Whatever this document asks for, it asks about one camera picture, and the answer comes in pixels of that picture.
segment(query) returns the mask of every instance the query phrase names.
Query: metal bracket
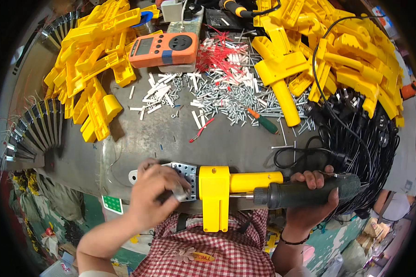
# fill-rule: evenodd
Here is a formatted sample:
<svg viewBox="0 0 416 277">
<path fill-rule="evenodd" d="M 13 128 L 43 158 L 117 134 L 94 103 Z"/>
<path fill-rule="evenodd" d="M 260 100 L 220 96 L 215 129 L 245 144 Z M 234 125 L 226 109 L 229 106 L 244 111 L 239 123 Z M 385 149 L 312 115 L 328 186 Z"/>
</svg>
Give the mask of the metal bracket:
<svg viewBox="0 0 416 277">
<path fill-rule="evenodd" d="M 164 163 L 163 166 L 169 166 L 176 170 L 176 172 L 181 175 L 187 182 L 191 185 L 191 191 L 189 197 L 184 199 L 181 202 L 189 202 L 195 201 L 197 198 L 197 185 L 198 184 L 198 177 L 196 175 L 197 166 L 193 164 L 187 163 L 179 163 L 179 162 L 171 162 L 171 163 Z M 135 185 L 137 182 L 137 169 L 131 170 L 128 173 L 128 180 L 132 185 Z"/>
</svg>

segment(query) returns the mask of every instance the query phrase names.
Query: gray metal table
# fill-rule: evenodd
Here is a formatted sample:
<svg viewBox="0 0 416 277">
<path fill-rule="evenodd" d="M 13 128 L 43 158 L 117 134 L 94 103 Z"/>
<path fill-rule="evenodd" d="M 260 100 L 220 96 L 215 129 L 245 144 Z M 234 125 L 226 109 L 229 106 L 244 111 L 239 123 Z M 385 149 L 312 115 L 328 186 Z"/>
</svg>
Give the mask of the gray metal table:
<svg viewBox="0 0 416 277">
<path fill-rule="evenodd" d="M 99 76 L 105 91 L 114 94 L 124 108 L 110 123 L 111 136 L 94 144 L 85 143 L 79 131 L 80 126 L 66 121 L 64 152 L 61 157 L 50 157 L 54 168 L 45 170 L 48 176 L 61 184 L 98 197 L 109 195 L 129 200 L 132 185 L 128 181 L 128 173 L 148 157 L 156 157 L 163 163 L 180 161 L 194 165 L 228 165 L 231 172 L 278 170 L 273 164 L 275 150 L 271 150 L 271 146 L 283 145 L 282 134 L 273 135 L 264 128 L 251 127 L 249 123 L 244 127 L 231 126 L 223 114 L 216 115 L 200 138 L 189 143 L 188 140 L 198 131 L 191 111 L 198 112 L 198 108 L 189 105 L 194 96 L 186 86 L 175 101 L 176 105 L 183 105 L 179 117 L 171 118 L 177 108 L 162 105 L 151 114 L 145 113 L 144 120 L 139 120 L 138 112 L 130 111 L 128 107 L 144 105 L 141 100 L 151 88 L 148 82 L 150 70 L 153 70 L 158 80 L 157 68 L 135 69 L 137 80 L 119 89 L 113 85 L 111 72 Z M 129 99 L 133 85 L 136 88 L 133 98 Z M 276 118 L 270 120 L 280 127 Z M 288 145 L 293 145 L 296 139 L 297 147 L 304 147 L 313 133 L 304 132 L 295 138 L 292 129 L 282 121 Z M 293 155 L 286 154 L 283 159 L 288 163 Z M 50 167 L 50 162 L 47 161 L 46 167 Z"/>
</svg>

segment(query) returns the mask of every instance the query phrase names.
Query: flower appliqué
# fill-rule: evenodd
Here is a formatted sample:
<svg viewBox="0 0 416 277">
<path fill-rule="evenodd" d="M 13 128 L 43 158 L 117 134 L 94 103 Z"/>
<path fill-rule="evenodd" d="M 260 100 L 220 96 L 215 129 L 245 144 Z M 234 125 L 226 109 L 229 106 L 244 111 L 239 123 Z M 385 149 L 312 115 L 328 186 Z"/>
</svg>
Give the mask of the flower appliqué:
<svg viewBox="0 0 416 277">
<path fill-rule="evenodd" d="M 179 251 L 174 251 L 175 256 L 173 259 L 177 260 L 178 262 L 189 262 L 194 260 L 193 253 L 195 252 L 194 247 L 186 247 L 180 249 Z"/>
</svg>

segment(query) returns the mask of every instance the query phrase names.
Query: bracelet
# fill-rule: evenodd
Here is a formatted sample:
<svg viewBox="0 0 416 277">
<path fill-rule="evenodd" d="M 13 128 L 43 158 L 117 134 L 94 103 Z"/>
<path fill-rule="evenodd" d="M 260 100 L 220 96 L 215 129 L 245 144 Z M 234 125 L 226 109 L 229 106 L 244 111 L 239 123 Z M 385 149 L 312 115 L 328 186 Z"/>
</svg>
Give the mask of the bracelet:
<svg viewBox="0 0 416 277">
<path fill-rule="evenodd" d="M 305 243 L 309 238 L 310 238 L 310 234 L 308 234 L 308 237 L 306 237 L 306 239 L 303 240 L 303 241 L 301 241 L 301 242 L 289 242 L 289 241 L 286 241 L 286 240 L 284 240 L 282 238 L 282 233 L 281 233 L 279 240 L 283 241 L 285 244 L 289 244 L 289 245 L 299 245 L 299 244 Z"/>
</svg>

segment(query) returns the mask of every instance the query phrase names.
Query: checkered fabric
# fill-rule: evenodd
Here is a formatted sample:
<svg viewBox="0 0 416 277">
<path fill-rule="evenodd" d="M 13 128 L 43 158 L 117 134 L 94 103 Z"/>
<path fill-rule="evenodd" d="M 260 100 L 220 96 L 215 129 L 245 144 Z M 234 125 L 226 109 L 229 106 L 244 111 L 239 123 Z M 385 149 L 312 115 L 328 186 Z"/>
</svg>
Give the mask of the checkered fabric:
<svg viewBox="0 0 416 277">
<path fill-rule="evenodd" d="M 268 210 L 254 210 L 251 216 L 250 225 L 241 234 L 237 229 L 250 217 L 243 212 L 229 216 L 225 233 L 206 233 L 197 220 L 187 224 L 185 230 L 175 232 L 179 213 L 171 215 L 157 226 L 150 253 L 134 276 L 275 276 L 270 255 L 263 252 Z M 190 219 L 201 217 L 195 215 Z M 175 252 L 185 247 L 194 247 L 196 252 L 211 255 L 215 260 L 178 262 L 174 259 Z"/>
</svg>

